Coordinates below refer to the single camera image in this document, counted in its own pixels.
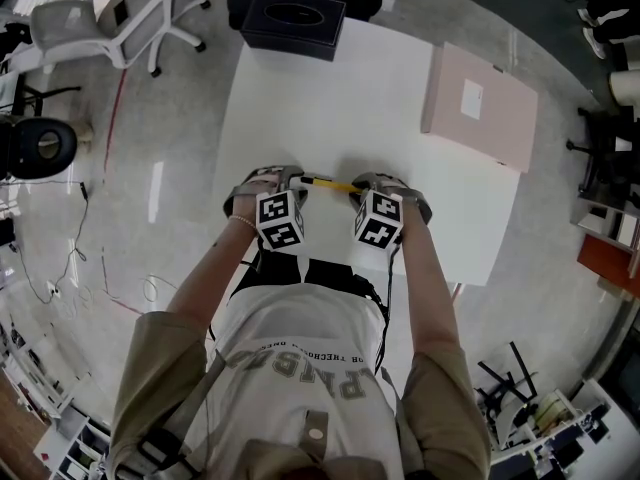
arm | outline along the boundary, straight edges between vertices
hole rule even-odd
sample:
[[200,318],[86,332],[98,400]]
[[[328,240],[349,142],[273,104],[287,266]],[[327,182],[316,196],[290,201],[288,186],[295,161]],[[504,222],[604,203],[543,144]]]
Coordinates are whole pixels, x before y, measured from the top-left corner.
[[[234,199],[233,214],[252,223],[255,223],[255,208],[254,196],[237,196]],[[167,311],[185,317],[205,333],[255,236],[255,231],[248,224],[229,220],[216,243],[173,296]]]
[[424,467],[439,480],[484,479],[487,428],[475,403],[449,288],[431,233],[415,205],[404,206],[403,251],[415,355],[402,405]]
[[[236,196],[233,213],[255,221],[255,196]],[[116,400],[107,476],[141,437],[197,386],[207,362],[205,333],[255,231],[231,219],[182,283],[167,311],[147,313],[136,327]]]
[[414,204],[404,205],[402,233],[414,351],[425,353],[438,343],[459,346],[451,294],[429,228]]

white button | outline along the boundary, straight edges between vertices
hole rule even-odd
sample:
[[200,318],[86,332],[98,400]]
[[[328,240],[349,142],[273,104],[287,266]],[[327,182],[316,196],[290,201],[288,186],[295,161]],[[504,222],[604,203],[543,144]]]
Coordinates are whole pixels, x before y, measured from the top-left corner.
[[322,433],[322,430],[312,428],[311,430],[309,430],[309,437],[311,439],[322,439],[324,437],[324,434]]

white t-shirt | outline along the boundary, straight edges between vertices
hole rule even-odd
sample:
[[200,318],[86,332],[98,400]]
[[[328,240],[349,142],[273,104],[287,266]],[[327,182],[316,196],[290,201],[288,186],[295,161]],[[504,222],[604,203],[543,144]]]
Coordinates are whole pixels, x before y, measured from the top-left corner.
[[221,432],[210,477],[229,478],[250,439],[298,445],[316,410],[329,415],[325,460],[367,457],[404,478],[394,414],[372,372],[383,328],[374,302],[322,286],[235,294],[216,319],[228,366],[208,399],[210,430]]

black tissue box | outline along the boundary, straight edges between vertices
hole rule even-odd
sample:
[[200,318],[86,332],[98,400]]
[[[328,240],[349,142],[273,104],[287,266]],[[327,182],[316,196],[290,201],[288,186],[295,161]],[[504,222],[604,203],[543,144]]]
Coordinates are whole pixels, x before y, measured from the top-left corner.
[[345,9],[336,0],[253,0],[240,33],[251,48],[332,61]]

desk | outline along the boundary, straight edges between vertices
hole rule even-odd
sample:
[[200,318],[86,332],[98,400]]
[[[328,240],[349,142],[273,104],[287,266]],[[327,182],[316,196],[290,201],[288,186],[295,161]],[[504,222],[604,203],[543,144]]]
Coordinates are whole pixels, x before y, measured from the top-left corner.
[[[519,173],[420,133],[432,50],[419,39],[351,19],[333,63],[245,45],[220,138],[212,231],[225,226],[222,204],[232,187],[256,167],[298,164],[344,181],[382,171],[424,193],[447,280],[486,284]],[[384,252],[353,242],[355,212],[346,196],[319,187],[309,192],[302,209],[307,242],[285,251],[386,271]],[[402,255],[394,271],[405,272]]]

